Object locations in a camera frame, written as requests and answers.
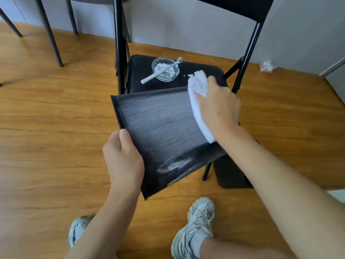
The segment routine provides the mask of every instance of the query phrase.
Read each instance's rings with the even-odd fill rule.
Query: glass ashtray
[[[165,57],[159,57],[153,60],[152,62],[152,72],[155,73],[162,69],[162,67],[167,66],[167,65],[172,65],[176,61],[170,60]],[[162,74],[156,76],[156,78],[162,82],[171,82],[174,80],[178,74],[180,73],[180,69],[178,65],[174,65],[173,67],[170,67],[168,70],[163,72]]]

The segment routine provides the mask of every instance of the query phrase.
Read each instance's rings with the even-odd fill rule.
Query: shoe
[[[214,217],[215,209],[211,199],[202,197],[193,203],[187,215],[187,225],[177,232],[172,242],[171,255],[174,259],[197,258],[192,252],[190,241],[200,228],[213,237],[211,227]]]
[[[68,244],[69,248],[72,248],[75,244],[75,242],[79,239],[82,233],[84,233],[85,228],[89,225],[91,222],[93,216],[82,216],[78,219],[75,219],[72,224],[71,228],[69,229],[69,235],[68,235]]]

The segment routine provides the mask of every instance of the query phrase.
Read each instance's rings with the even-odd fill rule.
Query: white towel
[[[207,77],[204,71],[196,71],[194,74],[189,74],[188,79],[188,94],[190,99],[190,104],[192,106],[192,111],[197,125],[199,126],[201,132],[205,136],[206,140],[209,143],[215,142],[215,138],[211,134],[210,130],[204,123],[201,112],[198,98],[196,97],[196,92],[202,96],[207,94]]]

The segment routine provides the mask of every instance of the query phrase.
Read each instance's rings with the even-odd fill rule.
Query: right arm
[[[344,258],[345,207],[258,144],[238,125],[240,102],[209,77],[198,96],[211,133],[252,183],[299,259]]]

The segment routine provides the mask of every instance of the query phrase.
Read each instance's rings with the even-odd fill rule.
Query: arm
[[[299,259],[343,258],[345,207],[258,144],[238,125],[240,101],[209,78],[205,124],[250,180]]]
[[[65,259],[115,258],[132,220],[144,176],[144,162],[127,130],[113,132],[103,147],[110,192]]]

